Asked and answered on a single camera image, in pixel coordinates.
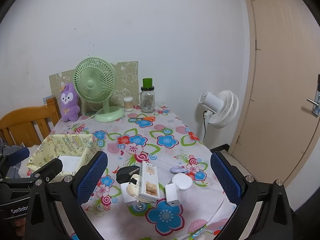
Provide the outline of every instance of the purple plush toy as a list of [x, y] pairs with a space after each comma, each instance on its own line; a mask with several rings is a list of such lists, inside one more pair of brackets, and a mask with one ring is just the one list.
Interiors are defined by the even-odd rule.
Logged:
[[78, 120], [80, 107], [78, 106], [78, 94], [73, 83], [68, 83], [61, 92], [61, 116], [63, 122]]

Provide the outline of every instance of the door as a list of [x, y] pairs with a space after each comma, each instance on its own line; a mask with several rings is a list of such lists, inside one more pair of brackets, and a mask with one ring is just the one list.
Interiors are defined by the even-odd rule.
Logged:
[[252, 0], [252, 94], [232, 155], [258, 180], [285, 181], [310, 144], [320, 73], [320, 27], [302, 0]]

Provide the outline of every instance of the white fan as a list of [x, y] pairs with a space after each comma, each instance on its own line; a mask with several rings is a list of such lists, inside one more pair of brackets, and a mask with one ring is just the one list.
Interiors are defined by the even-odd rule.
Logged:
[[223, 128], [236, 116], [239, 109], [239, 99], [230, 90], [224, 90], [216, 96], [205, 91], [199, 102], [207, 108], [204, 125], [211, 123], [214, 128]]

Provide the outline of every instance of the blue gripper pad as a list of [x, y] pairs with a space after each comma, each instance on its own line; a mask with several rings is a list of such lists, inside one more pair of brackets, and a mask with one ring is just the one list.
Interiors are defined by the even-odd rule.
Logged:
[[241, 201], [241, 188], [216, 153], [212, 153], [210, 165], [229, 201], [238, 205]]
[[107, 166], [107, 154], [105, 152], [101, 152], [100, 156], [85, 174], [77, 187], [77, 202], [79, 205], [86, 203], [89, 200]]
[[30, 155], [29, 149], [28, 148], [22, 148], [21, 150], [12, 153], [8, 156], [7, 161], [6, 161], [6, 165], [8, 167], [12, 167], [16, 164], [18, 164], [19, 162], [22, 162], [24, 159], [28, 158]]

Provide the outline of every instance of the fan stand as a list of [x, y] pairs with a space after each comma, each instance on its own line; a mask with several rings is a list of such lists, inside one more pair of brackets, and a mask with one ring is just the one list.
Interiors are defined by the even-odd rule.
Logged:
[[98, 122], [112, 122], [124, 115], [124, 110], [119, 106], [109, 106], [109, 99], [103, 101], [103, 109], [95, 115]]

